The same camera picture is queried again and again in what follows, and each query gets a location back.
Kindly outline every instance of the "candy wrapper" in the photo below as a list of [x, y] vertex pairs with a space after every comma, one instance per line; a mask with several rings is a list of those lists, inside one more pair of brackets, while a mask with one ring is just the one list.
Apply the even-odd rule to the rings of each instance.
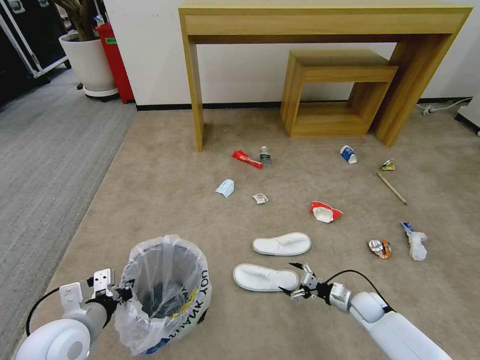
[[370, 240], [368, 247], [373, 253], [377, 254], [380, 259], [388, 259], [392, 254], [390, 243], [386, 240]]
[[258, 162], [249, 158], [249, 156], [246, 153], [244, 153], [242, 150], [235, 151], [231, 157], [238, 159], [240, 161], [249, 163], [259, 169], [261, 169], [264, 166], [261, 162]]
[[331, 223], [344, 214], [340, 210], [334, 209], [321, 201], [312, 201], [310, 209], [315, 219], [324, 223]]
[[256, 204], [266, 204], [269, 202], [269, 199], [263, 195], [262, 193], [259, 193], [259, 194], [256, 194], [256, 195], [253, 195], [252, 198], [254, 198], [256, 200]]
[[382, 171], [394, 171], [395, 170], [394, 160], [390, 159], [390, 160], [385, 161], [380, 169]]

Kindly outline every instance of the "black cable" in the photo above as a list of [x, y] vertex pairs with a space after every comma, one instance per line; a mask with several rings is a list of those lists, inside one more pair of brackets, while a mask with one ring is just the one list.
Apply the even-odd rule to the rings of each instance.
[[365, 275], [363, 275], [360, 271], [357, 271], [357, 270], [351, 270], [351, 269], [348, 269], [348, 270], [343, 270], [343, 271], [340, 271], [340, 272], [337, 272], [335, 275], [333, 276], [330, 276], [330, 278], [325, 281], [325, 283], [329, 283], [330, 281], [332, 281], [334, 278], [336, 278], [337, 276], [339, 275], [342, 275], [342, 274], [345, 274], [345, 273], [355, 273], [355, 274], [358, 274], [360, 275], [361, 277], [363, 277], [365, 280], [367, 280], [369, 282], [369, 284], [371, 285], [371, 287], [375, 290], [375, 292], [378, 294], [378, 296], [385, 302], [385, 304], [392, 310], [392, 311], [395, 311], [393, 307], [390, 306], [390, 304], [387, 302], [387, 300], [385, 300], [385, 298], [382, 296], [382, 294], [380, 293], [380, 291], [378, 291], [378, 289], [375, 287], [374, 283], [370, 281], [370, 279], [368, 277], [366, 277]]
[[25, 322], [25, 332], [26, 332], [26, 336], [29, 337], [30, 336], [30, 320], [32, 320], [32, 315], [34, 314], [34, 311], [35, 309], [37, 308], [38, 305], [40, 305], [40, 303], [45, 300], [46, 298], [48, 298], [50, 295], [52, 295], [53, 293], [56, 293], [58, 290], [60, 290], [60, 287], [57, 287], [55, 289], [53, 289], [52, 291], [46, 293], [45, 295], [43, 295], [36, 303], [35, 305], [33, 305], [33, 307], [31, 308], [30, 310], [30, 313], [28, 314], [28, 317], [26, 318], [26, 322]]

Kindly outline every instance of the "trash can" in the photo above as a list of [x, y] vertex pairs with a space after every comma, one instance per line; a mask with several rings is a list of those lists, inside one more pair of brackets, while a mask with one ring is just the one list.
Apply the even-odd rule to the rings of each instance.
[[139, 243], [119, 286], [132, 280], [132, 299], [117, 306], [115, 329], [133, 356], [156, 352], [204, 320], [212, 285], [207, 259], [195, 244], [178, 235]]
[[109, 22], [96, 28], [101, 39], [101, 45], [105, 51], [108, 64], [110, 65], [111, 73], [115, 79], [115, 84], [120, 94], [121, 101], [126, 104], [128, 101], [134, 101], [134, 93], [130, 86], [129, 77], [125, 70], [122, 56], [115, 39], [114, 31]]

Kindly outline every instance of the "floor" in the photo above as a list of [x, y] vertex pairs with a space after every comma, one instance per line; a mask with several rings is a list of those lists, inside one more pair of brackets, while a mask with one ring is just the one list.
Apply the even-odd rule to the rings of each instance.
[[[204, 150], [196, 153], [189, 110], [139, 112], [50, 288], [107, 267], [118, 280], [136, 243], [179, 234], [208, 260], [210, 309], [196, 330], [148, 359], [384, 359], [351, 316], [318, 300], [293, 303], [282, 293], [245, 291], [232, 278], [240, 263], [285, 269], [292, 261], [308, 261], [324, 279], [343, 269], [363, 272], [453, 359], [478, 359], [480, 138], [454, 115], [423, 117], [416, 108], [387, 148], [373, 135], [289, 139], [278, 109], [208, 110]], [[344, 144], [355, 150], [357, 164], [338, 154]], [[262, 145], [271, 151], [268, 168], [231, 157], [238, 149], [257, 157]], [[376, 176], [390, 158], [397, 170], [385, 176], [408, 199], [406, 206]], [[227, 199], [215, 193], [225, 179], [235, 181]], [[256, 193], [270, 201], [257, 205]], [[343, 216], [330, 224], [315, 220], [313, 200]], [[425, 261], [410, 258], [402, 221], [428, 235]], [[311, 237], [306, 254], [285, 258], [252, 250], [257, 237], [293, 231]], [[391, 258], [371, 253], [371, 239], [390, 241]], [[371, 290], [355, 274], [337, 281], [354, 292]], [[49, 298], [32, 327], [60, 314], [57, 297]], [[90, 359], [130, 358], [113, 322]]]
[[77, 90], [72, 70], [0, 106], [0, 359], [84, 217], [136, 114]]

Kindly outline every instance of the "wooden console table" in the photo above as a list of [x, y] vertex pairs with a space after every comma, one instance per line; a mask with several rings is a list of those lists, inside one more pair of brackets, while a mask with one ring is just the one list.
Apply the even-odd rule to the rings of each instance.
[[372, 124], [390, 147], [471, 10], [430, 0], [187, 0], [178, 13], [197, 150], [204, 131], [197, 44], [395, 42], [389, 63], [398, 71]]

